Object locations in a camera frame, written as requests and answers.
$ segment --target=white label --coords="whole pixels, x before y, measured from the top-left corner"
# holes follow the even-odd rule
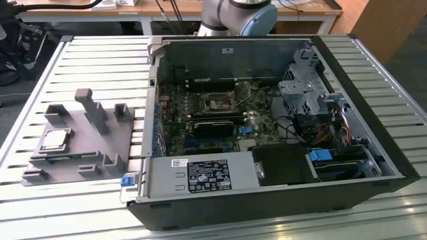
[[[221,49],[221,54],[232,54],[235,52],[233,48],[223,48]]]
[[[172,159],[172,167],[186,167],[188,159]]]
[[[120,15],[136,15],[138,13],[136,11],[120,11],[118,14]]]
[[[205,83],[205,82],[208,82],[208,81],[211,81],[211,78],[196,78],[196,79],[193,80],[194,83]]]

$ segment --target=barcode sticker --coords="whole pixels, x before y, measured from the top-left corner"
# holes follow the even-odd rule
[[[172,167],[186,167],[188,159],[172,159]]]

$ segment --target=blue latch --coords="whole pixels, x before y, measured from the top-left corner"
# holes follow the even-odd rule
[[[121,187],[130,187],[134,185],[134,176],[122,176],[120,180]]]
[[[249,134],[251,132],[252,132],[252,127],[251,126],[239,128],[239,134]]]
[[[309,153],[308,153],[309,159],[311,161],[331,161],[332,160],[332,156],[331,156],[331,152],[328,149],[313,149]]]

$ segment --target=3d printed holder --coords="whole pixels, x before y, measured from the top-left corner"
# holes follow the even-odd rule
[[[104,109],[92,90],[80,88],[74,100],[84,110],[49,105],[48,123],[28,169],[24,186],[120,178],[128,170],[134,110],[125,103]]]

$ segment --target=motherboard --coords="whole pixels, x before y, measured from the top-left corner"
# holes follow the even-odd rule
[[[272,94],[273,86],[253,79],[161,84],[157,102],[165,155],[245,152],[279,143]]]

